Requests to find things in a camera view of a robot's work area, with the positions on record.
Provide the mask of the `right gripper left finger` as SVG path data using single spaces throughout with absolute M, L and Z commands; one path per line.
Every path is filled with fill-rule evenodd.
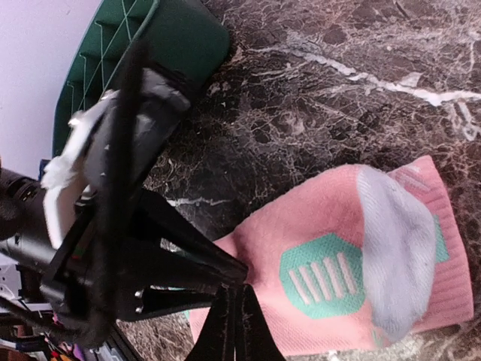
M 216 292 L 189 361 L 234 361 L 236 351 L 237 295 L 240 286 L 222 285 Z

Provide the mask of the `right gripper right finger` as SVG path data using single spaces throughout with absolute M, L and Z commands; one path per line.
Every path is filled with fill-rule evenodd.
M 239 361 L 285 361 L 275 344 L 253 287 L 244 284 L 236 296 L 235 359 Z

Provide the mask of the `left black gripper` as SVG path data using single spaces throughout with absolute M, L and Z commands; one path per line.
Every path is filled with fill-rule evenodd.
M 210 306 L 222 284 L 192 289 L 191 264 L 244 283 L 245 264 L 143 186 L 191 106 L 173 77 L 132 57 L 117 87 L 69 120 L 44 176 L 15 176 L 14 258 L 41 278 L 37 290 L 58 316 L 16 306 L 22 323 L 96 348 L 118 320 Z

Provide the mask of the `pink sock with green patches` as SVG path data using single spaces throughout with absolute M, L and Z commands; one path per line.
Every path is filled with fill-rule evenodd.
M 430 156 L 324 171 L 216 245 L 248 266 L 286 356 L 373 350 L 473 317 L 467 254 Z

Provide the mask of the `green plastic divider tray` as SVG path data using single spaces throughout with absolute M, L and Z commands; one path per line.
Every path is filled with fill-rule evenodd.
M 132 57 L 192 95 L 224 63 L 229 48 L 228 30 L 200 1 L 100 2 L 56 103 L 53 156 L 66 144 L 72 116 L 115 89 Z

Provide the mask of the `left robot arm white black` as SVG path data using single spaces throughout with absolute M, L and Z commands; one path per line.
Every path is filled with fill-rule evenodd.
M 206 307 L 198 352 L 225 359 L 246 341 L 247 267 L 144 188 L 190 100 L 137 41 L 117 87 L 71 118 L 68 143 L 40 180 L 2 169 L 1 252 L 39 277 L 35 290 L 57 318 L 2 298 L 7 312 L 94 348 L 119 320 Z

